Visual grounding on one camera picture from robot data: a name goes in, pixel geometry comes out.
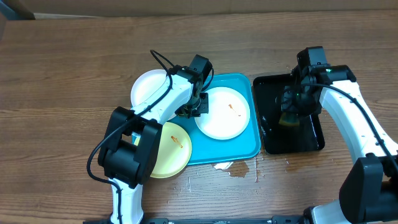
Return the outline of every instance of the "black tray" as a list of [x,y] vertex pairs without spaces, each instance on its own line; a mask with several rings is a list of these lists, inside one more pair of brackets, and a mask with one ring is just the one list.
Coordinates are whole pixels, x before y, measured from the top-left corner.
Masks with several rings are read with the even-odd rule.
[[257,77],[253,81],[260,134],[269,154],[318,151],[325,147],[318,115],[301,119],[298,126],[279,124],[282,112],[275,98],[283,92],[285,86],[293,83],[290,74]]

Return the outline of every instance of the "blue tray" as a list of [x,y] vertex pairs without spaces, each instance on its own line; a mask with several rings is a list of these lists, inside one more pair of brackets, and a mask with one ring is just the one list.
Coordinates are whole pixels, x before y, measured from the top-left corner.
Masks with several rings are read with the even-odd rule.
[[188,165],[209,164],[214,162],[227,162],[238,159],[247,159],[258,154],[261,148],[259,128],[256,118],[251,84],[248,78],[240,73],[215,75],[209,86],[232,88],[248,101],[250,107],[250,120],[246,129],[235,138],[229,140],[216,140],[203,134],[195,119],[175,117],[170,122],[181,126],[190,136],[192,142],[192,155]]

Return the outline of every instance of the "yellow plate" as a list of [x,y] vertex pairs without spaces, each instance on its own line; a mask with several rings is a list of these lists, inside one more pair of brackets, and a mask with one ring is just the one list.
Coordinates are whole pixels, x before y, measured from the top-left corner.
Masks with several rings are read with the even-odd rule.
[[188,164],[192,143],[188,133],[180,126],[166,122],[160,137],[159,153],[151,177],[166,178],[178,174]]

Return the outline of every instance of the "wooden table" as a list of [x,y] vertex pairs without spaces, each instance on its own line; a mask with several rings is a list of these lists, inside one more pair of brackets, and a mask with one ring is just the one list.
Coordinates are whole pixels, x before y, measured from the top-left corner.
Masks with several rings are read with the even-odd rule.
[[[349,65],[398,141],[397,11],[8,22],[0,43],[0,222],[81,223],[111,213],[111,187],[88,177],[86,160],[112,110],[129,106],[137,77],[160,68],[149,49],[180,65],[200,54],[216,73],[240,72],[252,81],[289,72],[296,54],[316,45],[331,64]],[[230,168],[243,177],[211,165],[187,167],[145,185],[144,211],[173,219],[256,218],[301,214],[337,199],[352,162],[330,116],[324,111],[320,119],[321,152],[270,156],[261,149]],[[96,162],[93,170],[103,173]]]

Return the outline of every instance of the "tray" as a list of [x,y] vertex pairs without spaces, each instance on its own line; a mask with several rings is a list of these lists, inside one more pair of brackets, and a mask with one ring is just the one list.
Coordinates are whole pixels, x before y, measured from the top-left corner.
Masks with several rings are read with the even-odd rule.
[[248,78],[240,73],[215,75],[208,89],[214,87],[232,88],[248,101],[250,121],[246,129],[235,138],[216,140],[203,134],[195,119],[175,117],[170,122],[181,126],[189,134],[192,142],[192,155],[189,165],[226,162],[254,157],[260,151],[261,140],[256,118],[256,110]]
[[290,74],[257,77],[253,81],[262,140],[269,154],[318,151],[325,147],[318,115],[306,117],[299,126],[279,124],[282,113],[275,98],[286,85],[293,83]]

